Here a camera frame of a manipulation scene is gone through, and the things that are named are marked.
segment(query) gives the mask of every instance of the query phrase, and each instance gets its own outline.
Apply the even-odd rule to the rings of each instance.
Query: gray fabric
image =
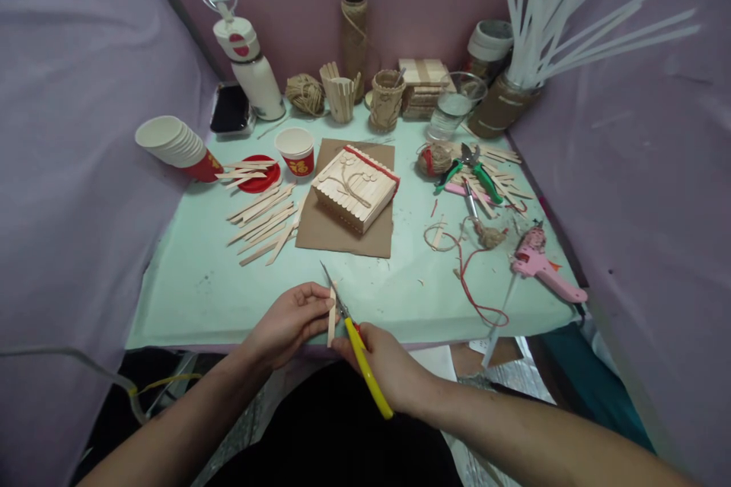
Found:
[[[0,42],[0,346],[116,369],[187,182],[134,130],[205,133],[215,78],[166,0],[0,0]],[[0,379],[0,485],[65,485],[108,382],[56,356],[2,358]]]
[[[589,0],[573,28],[627,1]],[[729,3],[650,0],[612,36],[693,7],[698,35],[550,80],[512,136],[681,463],[722,485],[731,474]]]

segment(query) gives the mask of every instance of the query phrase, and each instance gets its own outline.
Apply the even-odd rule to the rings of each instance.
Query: hand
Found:
[[[327,331],[327,313],[335,305],[330,289],[314,282],[285,291],[244,341],[257,359],[279,369],[302,343]]]
[[[368,349],[365,358],[388,405],[394,411],[418,415],[427,401],[435,396],[439,379],[412,358],[388,331],[370,323],[361,323],[360,336]],[[349,339],[333,339],[333,348],[360,373]]]

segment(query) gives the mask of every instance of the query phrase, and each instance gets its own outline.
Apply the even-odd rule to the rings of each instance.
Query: person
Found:
[[[334,306],[329,296],[313,282],[282,294],[231,354],[79,485],[190,485],[272,372],[327,331]],[[443,380],[389,332],[369,323],[360,332],[395,417],[381,417],[350,341],[335,339],[344,360],[295,388],[260,442],[225,464],[209,486],[306,479],[317,485],[460,485],[439,431],[524,487],[694,485],[614,432],[552,406]]]

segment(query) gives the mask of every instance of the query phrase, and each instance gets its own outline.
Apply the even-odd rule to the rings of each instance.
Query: black pants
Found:
[[[207,487],[461,485],[442,434],[407,415],[386,421],[344,361],[321,369],[279,405],[261,441]]]

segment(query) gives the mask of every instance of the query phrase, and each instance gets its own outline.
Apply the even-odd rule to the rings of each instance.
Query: glass of water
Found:
[[[448,141],[474,106],[487,96],[487,86],[469,72],[450,72],[439,84],[442,88],[426,136]]]

